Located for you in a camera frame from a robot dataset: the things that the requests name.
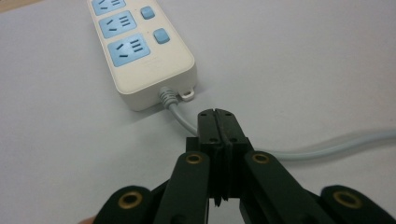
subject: brass insert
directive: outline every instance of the brass insert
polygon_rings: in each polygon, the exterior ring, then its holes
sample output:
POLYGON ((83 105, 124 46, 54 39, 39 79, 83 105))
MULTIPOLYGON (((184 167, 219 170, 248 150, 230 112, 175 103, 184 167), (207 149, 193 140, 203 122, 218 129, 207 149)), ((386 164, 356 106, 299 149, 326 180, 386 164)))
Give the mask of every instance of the brass insert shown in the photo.
POLYGON ((137 191, 129 191, 122 195, 119 199, 119 207, 123 209, 131 209, 137 207, 143 201, 143 196, 137 191))
POLYGON ((270 158, 268 158, 266 155, 260 154, 260 153, 254 154, 252 156, 252 159, 255 162, 260 163, 260 164, 265 164, 265 163, 268 163, 270 161, 270 158))
POLYGON ((358 196, 346 190, 336 191, 332 196, 338 203, 348 208, 358 209, 363 206, 358 196))
POLYGON ((200 155, 198 155, 198 154, 191 154, 191 155, 189 155, 189 156, 186 158, 186 161, 187 161, 189 164, 198 164, 198 163, 201 163, 202 160, 203 160, 203 158, 202 158, 200 155))

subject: power cord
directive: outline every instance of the power cord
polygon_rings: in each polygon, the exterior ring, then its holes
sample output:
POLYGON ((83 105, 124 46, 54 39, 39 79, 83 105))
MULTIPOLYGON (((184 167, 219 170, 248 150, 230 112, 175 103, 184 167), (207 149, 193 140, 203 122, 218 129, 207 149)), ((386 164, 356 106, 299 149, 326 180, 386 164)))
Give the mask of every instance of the power cord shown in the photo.
MULTIPOLYGON (((177 95, 172 91, 172 89, 168 87, 161 88, 159 92, 159 96, 165 109, 168 109, 172 113, 172 115, 181 124, 181 126, 187 129, 194 136, 197 136, 196 126, 188 122, 183 116, 183 113, 179 110, 177 106, 178 104, 177 95)), ((331 156, 336 153, 348 151, 352 148, 360 147, 373 142, 389 140, 389 139, 396 139, 396 130, 368 133, 366 135, 353 138, 338 145, 324 147, 307 152, 278 152, 278 151, 266 150, 266 149, 259 149, 259 150, 271 153, 281 161, 305 161, 305 160, 313 160, 313 159, 331 156)))

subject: white table surface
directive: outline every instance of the white table surface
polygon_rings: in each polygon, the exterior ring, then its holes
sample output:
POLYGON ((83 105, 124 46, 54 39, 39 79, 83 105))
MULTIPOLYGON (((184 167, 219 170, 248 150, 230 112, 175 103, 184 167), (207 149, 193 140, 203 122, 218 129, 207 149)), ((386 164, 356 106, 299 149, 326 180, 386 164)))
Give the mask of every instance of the white table surface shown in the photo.
MULTIPOLYGON (((396 127, 395 1, 159 1, 190 47, 199 83, 188 119, 235 113, 254 147, 314 149, 396 127)), ((86 1, 0 14, 0 218, 77 223, 117 189, 154 189, 185 149, 160 105, 119 97, 86 1)), ((306 189, 357 189, 396 217, 396 142, 284 162, 306 189)), ((209 223, 243 223, 238 201, 209 223)))

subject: electrical outlet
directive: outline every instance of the electrical outlet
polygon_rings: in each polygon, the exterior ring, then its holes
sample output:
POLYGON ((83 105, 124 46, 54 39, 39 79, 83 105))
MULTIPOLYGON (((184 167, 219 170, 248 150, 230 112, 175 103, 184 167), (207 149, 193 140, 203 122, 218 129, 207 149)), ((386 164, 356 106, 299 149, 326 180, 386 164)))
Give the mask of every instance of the electrical outlet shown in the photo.
POLYGON ((87 3, 117 91, 132 110, 158 104, 162 87, 193 98, 194 57, 156 0, 87 3))
POLYGON ((134 22, 134 18, 129 11, 101 19, 99 25, 105 38, 110 38, 136 28, 136 22, 134 22))
POLYGON ((150 54, 149 46, 141 34, 131 35, 108 44, 114 66, 119 67, 150 54))
POLYGON ((125 1, 124 0, 93 0, 92 6, 96 16, 100 16, 107 12, 116 10, 120 7, 125 7, 125 1))

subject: black plastic part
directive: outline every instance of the black plastic part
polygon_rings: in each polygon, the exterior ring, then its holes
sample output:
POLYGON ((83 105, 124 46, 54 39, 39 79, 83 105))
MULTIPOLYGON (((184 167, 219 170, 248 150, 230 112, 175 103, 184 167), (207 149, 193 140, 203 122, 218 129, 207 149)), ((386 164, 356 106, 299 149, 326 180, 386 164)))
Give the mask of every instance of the black plastic part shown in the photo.
POLYGON ((209 166, 209 157, 201 152, 178 158, 154 224, 207 223, 209 166))
POLYGON ((360 192, 343 186, 325 188, 319 203, 337 223, 342 224, 395 224, 385 210, 360 192))
POLYGON ((247 224, 396 224, 354 189, 333 186, 317 196, 303 189, 271 154, 254 151, 235 116, 198 115, 171 178, 153 191, 131 186, 105 203, 93 224, 206 224, 208 198, 240 198, 247 224))
POLYGON ((268 223, 335 223, 274 156, 252 151, 245 162, 247 188, 268 223))
POLYGON ((93 224, 147 224, 151 201, 148 189, 137 186, 119 189, 107 200, 93 224))
POLYGON ((221 109, 201 112, 198 115, 198 136, 199 150, 211 160, 209 186, 215 205, 220 205, 221 198, 239 198, 242 192, 242 158, 253 147, 235 116, 221 109))

